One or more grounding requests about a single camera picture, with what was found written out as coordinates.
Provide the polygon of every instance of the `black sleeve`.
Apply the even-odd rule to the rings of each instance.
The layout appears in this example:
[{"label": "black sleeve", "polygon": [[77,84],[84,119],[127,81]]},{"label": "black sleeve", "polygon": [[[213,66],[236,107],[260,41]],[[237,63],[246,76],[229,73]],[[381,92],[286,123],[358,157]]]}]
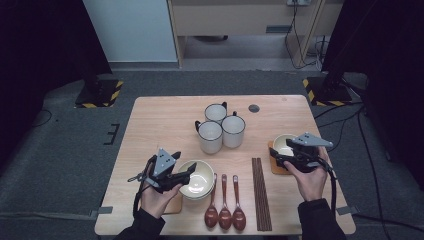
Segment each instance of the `black sleeve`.
[{"label": "black sleeve", "polygon": [[131,227],[125,228],[114,239],[116,240],[150,240],[159,237],[165,221],[163,218],[156,219],[143,209],[138,211]]},{"label": "black sleeve", "polygon": [[299,205],[298,212],[302,224],[303,240],[346,239],[346,235],[337,224],[327,200],[319,199],[303,202]]}]

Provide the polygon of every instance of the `wooden tabletop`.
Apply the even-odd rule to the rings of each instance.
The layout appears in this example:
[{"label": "wooden tabletop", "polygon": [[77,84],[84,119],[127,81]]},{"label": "wooden tabletop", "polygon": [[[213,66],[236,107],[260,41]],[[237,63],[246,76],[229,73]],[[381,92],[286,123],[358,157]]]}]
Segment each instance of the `wooden tabletop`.
[{"label": "wooden tabletop", "polygon": [[[236,149],[223,146],[218,153],[208,155],[200,149],[194,122],[204,121],[204,110],[208,105],[223,101],[228,103],[228,113],[237,111],[245,120],[244,140]],[[259,112],[251,112],[250,105],[257,105]],[[301,95],[140,97],[135,101],[102,203],[102,207],[113,207],[113,211],[99,215],[95,231],[98,235],[117,235],[131,226],[132,204],[139,183],[128,183],[127,179],[141,172],[147,160],[163,148],[170,154],[181,151],[174,172],[189,160],[203,160],[212,166],[218,174],[215,195],[218,212],[222,208],[221,175],[229,176],[227,205],[231,212],[235,209],[235,197],[230,180],[233,175],[238,175],[240,205],[246,214],[247,225],[242,232],[234,227],[223,230],[219,224],[208,229],[203,216],[210,204],[210,196],[197,201],[183,198],[180,213],[163,216],[166,224],[162,235],[299,235],[297,207],[303,199],[293,176],[271,172],[268,142],[281,134],[305,132],[320,136],[308,102]],[[252,158],[258,157],[262,159],[272,231],[257,231]],[[329,179],[324,189],[328,202],[331,199]],[[337,183],[337,208],[344,206],[346,200]],[[346,234],[355,232],[350,214],[337,216],[337,221]]]}]

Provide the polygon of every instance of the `wooden chopsticks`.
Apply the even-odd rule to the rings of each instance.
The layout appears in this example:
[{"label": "wooden chopsticks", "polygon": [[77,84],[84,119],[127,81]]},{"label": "wooden chopsticks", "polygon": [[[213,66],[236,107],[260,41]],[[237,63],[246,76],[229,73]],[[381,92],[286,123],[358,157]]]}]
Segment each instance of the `wooden chopsticks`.
[{"label": "wooden chopsticks", "polygon": [[252,158],[252,169],[257,229],[258,231],[272,231],[261,158]]}]

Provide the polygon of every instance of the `spoon handle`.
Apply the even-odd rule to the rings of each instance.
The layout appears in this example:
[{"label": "spoon handle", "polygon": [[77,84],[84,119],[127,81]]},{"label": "spoon handle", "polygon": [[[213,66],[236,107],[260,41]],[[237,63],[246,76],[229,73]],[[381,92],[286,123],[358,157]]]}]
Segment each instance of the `spoon handle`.
[{"label": "spoon handle", "polygon": [[239,190],[238,190],[238,176],[237,175],[233,176],[233,183],[234,183],[234,193],[236,194],[236,205],[237,205],[237,207],[240,207]]},{"label": "spoon handle", "polygon": [[224,200],[223,205],[227,206],[227,174],[222,174],[222,198]]},{"label": "spoon handle", "polygon": [[211,192],[211,205],[215,205],[214,198],[215,198],[216,178],[217,178],[217,175],[216,175],[216,173],[214,173],[213,174],[213,188],[212,188],[212,192]]}]

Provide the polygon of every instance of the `white bowl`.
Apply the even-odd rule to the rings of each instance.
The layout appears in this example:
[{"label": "white bowl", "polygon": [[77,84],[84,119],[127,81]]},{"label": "white bowl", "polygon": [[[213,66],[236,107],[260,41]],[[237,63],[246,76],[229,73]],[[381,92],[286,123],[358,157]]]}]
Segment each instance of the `white bowl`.
[{"label": "white bowl", "polygon": [[279,154],[286,155],[286,156],[293,156],[293,150],[291,147],[287,146],[287,139],[293,139],[297,136],[293,134],[283,134],[274,139],[274,143],[272,148],[276,150]]},{"label": "white bowl", "polygon": [[204,161],[192,160],[184,163],[178,172],[185,172],[187,169],[197,163],[196,170],[190,175],[190,183],[180,188],[181,194],[191,200],[198,200],[206,197],[213,188],[213,169]]}]

